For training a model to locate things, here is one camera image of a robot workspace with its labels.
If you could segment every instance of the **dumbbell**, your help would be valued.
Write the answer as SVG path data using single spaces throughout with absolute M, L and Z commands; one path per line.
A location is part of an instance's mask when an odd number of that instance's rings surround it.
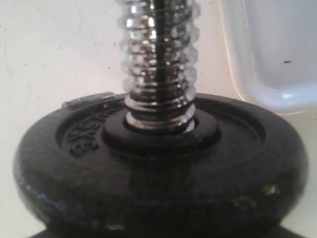
M 60 237 L 260 237 L 304 191 L 302 140 L 258 106 L 196 94 L 194 0 L 121 0 L 124 88 L 63 103 L 23 136 L 14 177 Z

